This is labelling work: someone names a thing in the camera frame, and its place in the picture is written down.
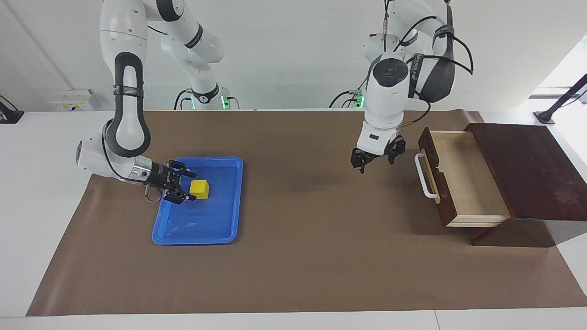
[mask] brown table mat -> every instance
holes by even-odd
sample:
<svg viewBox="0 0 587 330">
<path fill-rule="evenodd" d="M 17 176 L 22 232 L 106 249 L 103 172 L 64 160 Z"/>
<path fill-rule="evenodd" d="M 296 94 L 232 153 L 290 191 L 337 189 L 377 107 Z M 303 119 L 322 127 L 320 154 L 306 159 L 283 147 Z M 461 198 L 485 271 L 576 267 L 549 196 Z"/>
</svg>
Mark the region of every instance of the brown table mat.
<svg viewBox="0 0 587 330">
<path fill-rule="evenodd" d="M 408 112 L 406 119 L 419 113 Z M 362 113 L 147 112 L 146 156 L 245 162 L 238 236 L 164 247 L 143 188 L 92 176 L 27 315 L 381 311 L 586 306 L 558 249 L 473 247 L 440 225 L 414 166 L 432 112 L 402 130 L 406 154 L 350 165 Z"/>
</svg>

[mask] metal stand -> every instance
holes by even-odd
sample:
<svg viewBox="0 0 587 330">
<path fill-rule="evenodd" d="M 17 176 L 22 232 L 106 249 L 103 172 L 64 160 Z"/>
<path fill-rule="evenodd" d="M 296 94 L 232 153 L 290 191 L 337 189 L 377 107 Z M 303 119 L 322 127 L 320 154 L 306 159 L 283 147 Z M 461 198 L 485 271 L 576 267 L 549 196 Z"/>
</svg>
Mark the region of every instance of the metal stand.
<svg viewBox="0 0 587 330">
<path fill-rule="evenodd" d="M 573 85 L 566 92 L 560 99 L 556 101 L 554 105 L 551 106 L 550 109 L 544 112 L 535 112 L 534 116 L 538 119 L 539 122 L 543 124 L 554 124 L 555 122 L 552 120 L 552 114 L 554 114 L 558 109 L 561 108 L 569 99 L 573 97 L 583 86 L 587 85 L 587 75 L 584 75 L 579 81 Z"/>
</svg>

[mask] plastic tray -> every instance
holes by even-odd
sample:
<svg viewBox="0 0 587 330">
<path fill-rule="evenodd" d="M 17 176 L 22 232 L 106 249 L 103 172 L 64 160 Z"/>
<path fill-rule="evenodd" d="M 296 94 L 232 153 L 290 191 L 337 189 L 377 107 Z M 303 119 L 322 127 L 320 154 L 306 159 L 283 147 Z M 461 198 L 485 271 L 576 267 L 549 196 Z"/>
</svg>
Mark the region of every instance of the plastic tray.
<svg viewBox="0 0 587 330">
<path fill-rule="evenodd" d="M 206 179 L 210 196 L 180 205 L 162 200 L 153 228 L 159 245 L 226 244 L 237 236 L 241 204 L 243 162 L 238 157 L 182 157 L 177 161 Z M 191 180 L 182 178 L 181 187 L 190 190 Z"/>
</svg>

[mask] yellow cube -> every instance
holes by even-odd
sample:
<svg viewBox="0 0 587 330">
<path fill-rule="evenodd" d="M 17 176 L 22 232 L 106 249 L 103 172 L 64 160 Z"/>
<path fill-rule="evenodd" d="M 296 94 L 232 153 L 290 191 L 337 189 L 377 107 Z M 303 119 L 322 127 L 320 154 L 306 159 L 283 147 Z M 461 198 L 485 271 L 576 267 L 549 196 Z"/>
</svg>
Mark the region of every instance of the yellow cube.
<svg viewBox="0 0 587 330">
<path fill-rule="evenodd" d="M 190 185 L 190 194 L 199 200 L 205 200 L 210 194 L 210 186 L 206 180 L 193 180 Z"/>
</svg>

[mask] white wall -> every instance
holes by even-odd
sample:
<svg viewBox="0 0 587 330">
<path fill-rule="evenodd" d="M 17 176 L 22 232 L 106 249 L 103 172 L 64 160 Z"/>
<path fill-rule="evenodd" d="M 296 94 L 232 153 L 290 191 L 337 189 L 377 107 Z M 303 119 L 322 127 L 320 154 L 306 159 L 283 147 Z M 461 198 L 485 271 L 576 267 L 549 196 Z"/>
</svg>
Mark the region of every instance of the white wall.
<svg viewBox="0 0 587 330">
<path fill-rule="evenodd" d="M 226 56 L 214 69 L 246 108 L 326 107 L 338 92 L 356 88 L 368 68 L 361 45 L 368 33 L 381 30 L 381 2 L 186 0 L 202 25 L 224 41 Z M 100 0 L 0 0 L 0 93 L 25 110 L 46 110 L 44 95 L 68 82 L 50 61 L 38 63 L 43 56 L 34 43 L 22 42 L 26 33 L 15 18 L 5 19 L 11 15 L 6 4 L 69 84 L 93 89 L 101 108 L 112 109 L 112 77 L 99 46 Z M 514 110 L 587 33 L 583 0 L 451 5 L 456 34 L 471 48 L 476 71 L 473 77 L 459 72 L 453 93 L 434 109 Z M 150 31 L 149 38 L 145 107 L 169 109 L 187 79 L 161 52 L 160 36 Z M 457 57 L 467 62 L 464 52 Z M 12 73 L 6 74 L 7 67 Z M 39 97 L 22 92 L 30 87 Z"/>
</svg>

